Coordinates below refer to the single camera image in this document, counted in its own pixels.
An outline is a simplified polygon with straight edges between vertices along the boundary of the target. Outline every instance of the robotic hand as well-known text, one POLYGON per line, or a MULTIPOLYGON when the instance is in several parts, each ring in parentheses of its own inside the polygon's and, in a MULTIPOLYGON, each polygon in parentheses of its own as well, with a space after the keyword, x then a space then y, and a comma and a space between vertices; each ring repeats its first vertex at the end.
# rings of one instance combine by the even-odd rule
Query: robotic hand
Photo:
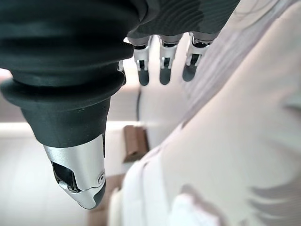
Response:
POLYGON ((79 205, 93 209, 105 192, 106 119, 110 97, 125 81, 119 61, 134 53, 146 85, 148 40, 158 34, 160 81, 167 84, 182 34, 193 32, 186 65, 196 67, 202 48, 217 37, 238 3, 0 1, 0 68, 13 75, 1 84, 2 94, 21 108, 45 147, 56 181, 79 205), (134 48, 123 42, 126 36, 134 48))

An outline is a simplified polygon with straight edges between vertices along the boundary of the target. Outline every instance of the white fabric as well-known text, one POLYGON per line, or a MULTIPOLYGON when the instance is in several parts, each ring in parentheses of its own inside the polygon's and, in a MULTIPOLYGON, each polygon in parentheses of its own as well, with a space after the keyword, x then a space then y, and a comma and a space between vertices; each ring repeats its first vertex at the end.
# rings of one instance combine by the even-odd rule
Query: white fabric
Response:
POLYGON ((143 169, 144 207, 147 225, 166 226, 169 204, 162 175, 161 152, 143 169))
POLYGON ((181 194, 174 200, 169 215, 169 226, 220 226, 217 216, 214 216, 201 206, 194 203, 194 198, 181 194))
POLYGON ((108 226, 122 225, 122 191, 115 188, 110 197, 108 226))
POLYGON ((298 104, 301 90, 300 21, 299 2, 273 23, 226 86, 165 147, 170 204, 189 184, 221 210, 227 225, 298 226, 300 195, 293 204, 280 198, 301 190, 301 115, 288 107, 298 104), (278 186, 283 187, 279 199, 269 197, 278 186))
POLYGON ((297 1, 279 0, 261 19, 245 29, 234 29, 230 25, 231 19, 228 21, 200 61, 195 78, 190 82, 181 78, 180 84, 190 106, 188 118, 221 90, 275 19, 297 1))
POLYGON ((288 108, 300 103, 300 11, 294 5, 277 20, 226 87, 133 165, 123 184, 124 226, 165 225, 186 184, 221 211, 225 225, 265 225, 248 200, 275 201, 251 188, 289 183, 301 170, 301 120, 288 108))
POLYGON ((229 25, 236 29, 247 28, 261 19, 278 1, 241 0, 230 17, 229 25))

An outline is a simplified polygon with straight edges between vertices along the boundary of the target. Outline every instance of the screw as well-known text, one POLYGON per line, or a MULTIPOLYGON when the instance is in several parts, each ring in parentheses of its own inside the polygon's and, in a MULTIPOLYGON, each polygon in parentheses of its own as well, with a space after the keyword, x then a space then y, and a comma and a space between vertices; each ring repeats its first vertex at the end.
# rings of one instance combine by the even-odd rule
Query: screw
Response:
POLYGON ((98 178, 98 183, 101 184, 104 181, 105 173, 102 173, 101 176, 98 178))

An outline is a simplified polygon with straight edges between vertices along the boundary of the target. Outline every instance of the white sheet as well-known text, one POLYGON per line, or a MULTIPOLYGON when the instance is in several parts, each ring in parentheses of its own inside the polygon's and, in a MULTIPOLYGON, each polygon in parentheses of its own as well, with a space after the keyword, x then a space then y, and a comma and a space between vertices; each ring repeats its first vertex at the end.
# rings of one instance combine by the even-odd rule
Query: white sheet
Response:
POLYGON ((251 186, 289 184, 301 170, 295 152, 301 121, 284 102, 300 91, 299 12, 290 9, 277 20, 219 95, 130 169, 123 186, 124 226, 166 225, 170 205, 185 184, 213 203, 226 225, 274 226, 258 220, 249 199, 257 207, 272 204, 251 186), (275 149, 278 144, 287 152, 275 149))
POLYGON ((301 2, 165 147, 170 204, 190 185, 226 225, 300 225, 301 114, 288 107, 301 92, 300 21, 301 2))

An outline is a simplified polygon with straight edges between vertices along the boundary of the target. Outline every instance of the black rubber sleeve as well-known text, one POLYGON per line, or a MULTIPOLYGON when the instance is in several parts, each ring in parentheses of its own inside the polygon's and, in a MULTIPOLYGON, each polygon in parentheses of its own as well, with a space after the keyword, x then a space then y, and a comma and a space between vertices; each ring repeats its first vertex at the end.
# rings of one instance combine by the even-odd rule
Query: black rubber sleeve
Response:
POLYGON ((110 97, 125 79, 118 62, 133 54, 123 39, 147 13, 143 3, 0 1, 0 68, 13 75, 0 88, 38 141, 70 147, 105 133, 110 97))

